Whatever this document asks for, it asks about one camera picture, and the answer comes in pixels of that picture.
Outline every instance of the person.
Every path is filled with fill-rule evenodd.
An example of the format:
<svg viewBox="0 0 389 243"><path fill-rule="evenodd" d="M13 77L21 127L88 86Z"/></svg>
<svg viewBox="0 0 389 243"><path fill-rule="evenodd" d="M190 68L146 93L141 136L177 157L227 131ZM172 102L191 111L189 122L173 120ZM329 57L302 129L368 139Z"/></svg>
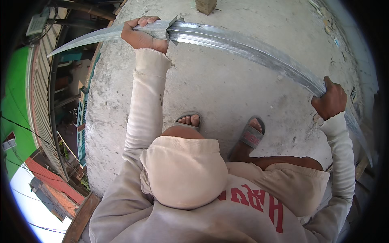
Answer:
<svg viewBox="0 0 389 243"><path fill-rule="evenodd" d="M136 54L124 163L90 219L91 242L336 241L355 185L342 87L326 76L326 94L312 99L332 150L333 192L302 226L298 217L316 210L329 173L309 157L250 157L267 132L260 117L249 119L226 163L218 140L198 132L199 113L179 116L162 132L168 43L132 30L157 19L123 27L121 38Z"/></svg>

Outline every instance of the cement ground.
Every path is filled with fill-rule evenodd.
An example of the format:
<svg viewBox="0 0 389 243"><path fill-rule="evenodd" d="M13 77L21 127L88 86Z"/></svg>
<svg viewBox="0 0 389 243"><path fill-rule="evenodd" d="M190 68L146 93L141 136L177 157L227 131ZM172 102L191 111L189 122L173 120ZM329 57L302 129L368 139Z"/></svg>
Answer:
<svg viewBox="0 0 389 243"><path fill-rule="evenodd" d="M258 38L292 56L319 77L330 76L347 94L360 93L354 58L338 28L324 31L322 17L306 0L218 0L209 16L185 1L129 0L114 25L142 15L210 24ZM340 41L337 47L334 37ZM164 129L179 114L195 110L203 116L201 133L218 139L222 156L237 141L245 123L259 115L266 124L259 156L310 156L324 169L332 163L326 136L312 95L280 73L246 59L207 47L171 44L163 101ZM130 109L135 55L123 40L103 44L89 91L86 115L86 162L91 190L102 196L119 173ZM362 109L359 99L357 109ZM359 144L354 142L354 154Z"/></svg>

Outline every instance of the skin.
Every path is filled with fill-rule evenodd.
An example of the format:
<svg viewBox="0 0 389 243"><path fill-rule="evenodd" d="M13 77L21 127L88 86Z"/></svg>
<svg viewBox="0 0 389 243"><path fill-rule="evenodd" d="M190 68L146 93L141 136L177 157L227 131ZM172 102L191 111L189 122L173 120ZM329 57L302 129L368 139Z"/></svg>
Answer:
<svg viewBox="0 0 389 243"><path fill-rule="evenodd" d="M153 23L158 19L160 18L157 16L142 16L141 18L136 18L125 22L121 33L121 38L129 43L134 49L150 48L166 55L168 49L168 43L166 40L158 40L144 32L132 30L132 28L138 24L140 26L145 26L148 23ZM319 116L321 116L326 121L345 110L347 95L341 85L333 83L328 76L324 77L324 82L326 83L327 92L320 98L314 96L311 100L311 104L316 109ZM179 119L178 122L198 127L200 124L200 118L198 115L186 116ZM262 132L261 125L256 119L251 120L249 125L259 132ZM205 139L196 130L184 126L172 126L163 132L161 136ZM320 163L310 157L250 157L249 155L253 150L254 149L247 144L239 141L231 154L230 161L254 163L262 170L265 170L266 167L275 163L289 163L315 170L323 170Z"/></svg>

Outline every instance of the window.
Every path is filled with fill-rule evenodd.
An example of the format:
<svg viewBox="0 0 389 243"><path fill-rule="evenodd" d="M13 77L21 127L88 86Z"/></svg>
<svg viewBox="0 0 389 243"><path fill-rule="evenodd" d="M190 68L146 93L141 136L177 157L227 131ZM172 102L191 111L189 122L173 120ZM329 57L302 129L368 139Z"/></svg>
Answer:
<svg viewBox="0 0 389 243"><path fill-rule="evenodd" d="M16 142L15 142L15 134L14 132L12 131L8 136L7 138L3 141L3 150L4 151L7 151L8 149L12 148L12 147L15 147L16 146Z"/></svg>

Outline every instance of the sandal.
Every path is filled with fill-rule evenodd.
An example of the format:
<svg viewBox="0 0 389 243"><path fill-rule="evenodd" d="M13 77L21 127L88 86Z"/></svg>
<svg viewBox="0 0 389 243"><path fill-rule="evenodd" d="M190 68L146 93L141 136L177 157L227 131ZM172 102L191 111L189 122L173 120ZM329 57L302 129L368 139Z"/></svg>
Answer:
<svg viewBox="0 0 389 243"><path fill-rule="evenodd" d="M198 127L195 127L195 126L192 126L192 125L188 125L188 124L185 124L185 123L180 123L180 122L178 122L179 119L181 119L181 118L183 118L183 117L185 117L185 116L190 116L190 117L191 117L191 116L193 116L193 115L198 115L198 117L199 117L199 119L200 119L200 122L199 122L199 124L198 124ZM200 114L197 113L197 112L193 112L193 111L192 111L192 112L186 112L186 113L181 114L180 117L177 118L177 120L175 120L174 125L175 125L175 126L177 126L177 125L178 125L178 126L186 126L186 127L192 128L192 129L194 129L194 130L200 132L201 116L200 116Z"/></svg>
<svg viewBox="0 0 389 243"><path fill-rule="evenodd" d="M257 119L257 121L261 125L262 133L249 125L249 122L254 118ZM259 116L254 115L247 121L246 126L244 127L238 142L242 141L248 146L252 147L253 149L256 149L264 135L265 135L265 123L262 121L262 119ZM234 147L232 147L231 151L228 153L228 159L230 159L231 154L234 151L235 146L238 144L238 142L234 145Z"/></svg>

